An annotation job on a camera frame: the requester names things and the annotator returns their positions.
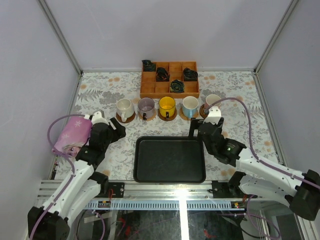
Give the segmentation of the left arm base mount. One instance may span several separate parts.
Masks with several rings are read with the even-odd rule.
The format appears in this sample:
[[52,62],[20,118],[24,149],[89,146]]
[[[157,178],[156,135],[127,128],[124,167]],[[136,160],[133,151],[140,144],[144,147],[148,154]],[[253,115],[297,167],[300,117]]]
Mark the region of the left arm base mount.
[[119,199],[124,197],[124,182],[110,182],[109,177],[100,172],[94,172],[90,179],[100,185],[100,191],[96,196],[97,198]]

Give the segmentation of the dark wooden coaster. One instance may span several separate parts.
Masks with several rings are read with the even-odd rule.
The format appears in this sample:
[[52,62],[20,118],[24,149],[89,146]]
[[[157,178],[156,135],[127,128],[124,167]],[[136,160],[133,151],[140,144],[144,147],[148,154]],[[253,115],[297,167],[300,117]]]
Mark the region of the dark wooden coaster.
[[133,114],[130,117],[127,117],[127,113],[126,112],[122,112],[121,114],[119,114],[118,112],[116,113],[116,119],[120,122],[120,123],[130,123],[132,122],[136,117],[136,112],[134,111]]
[[157,110],[157,113],[158,113],[158,117],[162,121],[169,122],[169,121],[172,121],[172,120],[174,120],[176,118],[176,116],[177,116],[177,108],[175,107],[174,111],[168,111],[168,110],[159,108]]
[[205,113],[205,104],[202,104],[200,106],[199,114],[203,119],[205,119],[208,116],[208,114]]

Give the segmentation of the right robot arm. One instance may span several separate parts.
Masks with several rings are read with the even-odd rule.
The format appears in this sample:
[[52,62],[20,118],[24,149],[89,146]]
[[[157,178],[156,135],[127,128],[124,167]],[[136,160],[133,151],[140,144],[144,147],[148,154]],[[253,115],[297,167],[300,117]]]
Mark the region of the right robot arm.
[[245,144],[223,136],[223,122],[220,119],[213,124],[192,118],[189,136],[197,130],[197,139],[220,163],[258,176],[254,178],[236,171],[228,182],[229,194],[236,198],[242,194],[269,198],[287,206],[299,217],[314,221],[320,209],[320,175],[311,169],[304,173],[256,156]]

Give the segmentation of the yellow cup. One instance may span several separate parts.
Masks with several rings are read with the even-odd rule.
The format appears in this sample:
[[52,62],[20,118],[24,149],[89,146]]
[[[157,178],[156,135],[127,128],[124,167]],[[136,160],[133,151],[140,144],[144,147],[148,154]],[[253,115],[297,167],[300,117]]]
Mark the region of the yellow cup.
[[176,101],[170,96],[162,97],[159,102],[159,113],[162,117],[169,119],[176,111]]

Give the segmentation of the pink cup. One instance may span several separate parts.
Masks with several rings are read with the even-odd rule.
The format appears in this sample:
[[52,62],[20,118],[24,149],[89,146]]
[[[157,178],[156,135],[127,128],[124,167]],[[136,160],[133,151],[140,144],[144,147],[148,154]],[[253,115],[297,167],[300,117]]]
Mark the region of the pink cup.
[[206,98],[205,98],[205,102],[204,102],[204,108],[208,108],[209,106],[211,106],[213,103],[219,101],[221,99],[220,96],[216,95],[216,94],[209,94]]

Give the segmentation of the light blue cup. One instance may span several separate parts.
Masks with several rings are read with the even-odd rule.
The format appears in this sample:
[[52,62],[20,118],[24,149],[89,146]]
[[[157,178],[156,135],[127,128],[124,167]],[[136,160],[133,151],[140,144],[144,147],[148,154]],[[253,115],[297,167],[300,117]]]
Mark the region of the light blue cup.
[[187,96],[182,100],[182,112],[188,119],[194,117],[199,106],[198,99],[194,96]]

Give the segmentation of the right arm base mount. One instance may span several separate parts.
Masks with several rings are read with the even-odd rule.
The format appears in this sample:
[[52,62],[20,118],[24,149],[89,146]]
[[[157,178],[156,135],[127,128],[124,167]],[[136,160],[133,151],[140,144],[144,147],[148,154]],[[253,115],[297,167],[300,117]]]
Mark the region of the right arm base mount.
[[249,182],[250,180],[253,180],[254,184],[258,181],[257,178],[244,172],[235,171],[228,182],[213,180],[211,188],[207,192],[217,199],[243,198],[246,194],[240,189],[240,186],[243,186],[245,181]]

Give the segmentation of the white cup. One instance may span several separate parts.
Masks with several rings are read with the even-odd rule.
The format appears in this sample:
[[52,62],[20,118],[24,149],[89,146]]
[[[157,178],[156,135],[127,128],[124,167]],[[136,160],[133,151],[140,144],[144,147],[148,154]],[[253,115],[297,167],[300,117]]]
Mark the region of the white cup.
[[121,122],[126,122],[135,114],[135,108],[133,103],[126,98],[120,99],[116,103],[116,113],[119,116]]

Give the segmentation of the purple cup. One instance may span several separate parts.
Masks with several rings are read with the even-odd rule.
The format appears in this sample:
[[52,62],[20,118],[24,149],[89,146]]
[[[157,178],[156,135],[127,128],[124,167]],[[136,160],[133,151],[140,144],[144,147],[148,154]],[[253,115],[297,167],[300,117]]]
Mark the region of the purple cup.
[[139,100],[137,108],[142,119],[146,121],[154,116],[155,102],[149,97],[144,97]]

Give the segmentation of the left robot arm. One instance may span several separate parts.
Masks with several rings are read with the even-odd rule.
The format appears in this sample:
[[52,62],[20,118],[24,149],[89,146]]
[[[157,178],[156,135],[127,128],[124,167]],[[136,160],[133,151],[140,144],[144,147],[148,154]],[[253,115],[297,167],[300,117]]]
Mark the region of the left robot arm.
[[89,139],[71,163],[66,179],[41,206],[33,206],[27,215],[31,240],[66,240],[73,222],[96,196],[110,190],[108,176],[96,169],[105,159],[110,144],[126,136],[126,128],[116,118],[105,119],[101,111],[89,116]]

